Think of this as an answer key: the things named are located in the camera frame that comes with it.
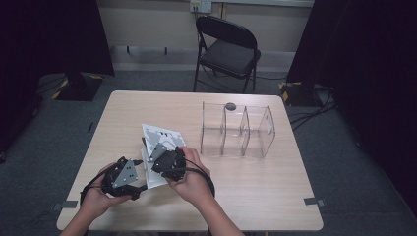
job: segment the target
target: chair backrest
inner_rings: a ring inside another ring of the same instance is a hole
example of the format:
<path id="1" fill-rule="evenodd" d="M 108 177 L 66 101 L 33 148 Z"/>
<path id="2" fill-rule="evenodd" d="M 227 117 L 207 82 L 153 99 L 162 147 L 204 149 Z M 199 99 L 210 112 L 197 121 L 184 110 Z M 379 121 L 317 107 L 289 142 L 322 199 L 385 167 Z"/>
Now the chair backrest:
<path id="1" fill-rule="evenodd" d="M 197 31 L 242 47 L 257 49 L 254 35 L 246 28 L 212 16 L 201 16 L 196 21 Z"/>

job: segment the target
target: person's left hand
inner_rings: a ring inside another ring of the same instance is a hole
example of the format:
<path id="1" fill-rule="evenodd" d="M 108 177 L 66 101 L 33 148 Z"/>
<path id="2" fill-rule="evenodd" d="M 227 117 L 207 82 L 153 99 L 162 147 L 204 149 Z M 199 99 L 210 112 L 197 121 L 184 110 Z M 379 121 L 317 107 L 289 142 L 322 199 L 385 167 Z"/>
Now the person's left hand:
<path id="1" fill-rule="evenodd" d="M 104 166 L 98 173 L 105 170 L 112 164 L 113 163 L 110 163 Z M 101 191 L 103 179 L 104 175 L 101 175 L 91 184 L 93 188 L 90 188 L 87 191 L 83 204 L 80 207 L 80 212 L 85 214 L 91 220 L 94 220 L 104 214 L 110 207 L 122 204 L 132 198 L 130 195 L 115 198 L 108 197 Z"/>

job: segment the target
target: wall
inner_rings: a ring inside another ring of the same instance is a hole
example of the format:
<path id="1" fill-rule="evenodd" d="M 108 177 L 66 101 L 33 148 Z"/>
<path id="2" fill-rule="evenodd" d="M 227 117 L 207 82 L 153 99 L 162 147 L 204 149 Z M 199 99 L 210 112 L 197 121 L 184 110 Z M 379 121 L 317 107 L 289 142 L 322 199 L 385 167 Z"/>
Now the wall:
<path id="1" fill-rule="evenodd" d="M 228 2 L 233 3 L 213 1 L 211 15 L 247 27 L 261 50 L 297 50 L 310 15 L 311 0 Z M 190 13 L 189 1 L 98 0 L 97 3 L 109 45 L 197 47 L 196 16 Z"/>

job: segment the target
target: acrylic divider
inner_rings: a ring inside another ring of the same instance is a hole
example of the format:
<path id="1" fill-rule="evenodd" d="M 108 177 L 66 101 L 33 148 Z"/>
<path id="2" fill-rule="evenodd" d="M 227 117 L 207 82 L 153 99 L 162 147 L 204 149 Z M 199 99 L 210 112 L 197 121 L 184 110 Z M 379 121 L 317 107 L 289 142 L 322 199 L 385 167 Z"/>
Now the acrylic divider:
<path id="1" fill-rule="evenodd" d="M 269 106 L 203 102 L 201 154 L 264 157 L 274 137 Z"/>

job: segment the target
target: black folding chair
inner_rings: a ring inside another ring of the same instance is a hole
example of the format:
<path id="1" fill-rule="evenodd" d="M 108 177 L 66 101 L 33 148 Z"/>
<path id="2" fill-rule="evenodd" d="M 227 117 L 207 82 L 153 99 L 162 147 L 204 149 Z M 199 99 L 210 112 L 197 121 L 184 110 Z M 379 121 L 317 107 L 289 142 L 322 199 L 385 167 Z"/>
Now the black folding chair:
<path id="1" fill-rule="evenodd" d="M 242 93 L 245 93 L 253 71 L 255 89 L 257 62 L 261 57 L 261 51 L 258 50 L 254 35 L 242 26 L 212 16 L 197 18 L 196 26 L 200 41 L 193 91 L 196 91 L 197 82 L 210 86 L 198 79 L 200 65 L 211 68 L 214 73 L 218 71 L 245 80 Z M 214 38 L 215 43 L 208 47 L 205 36 Z"/>

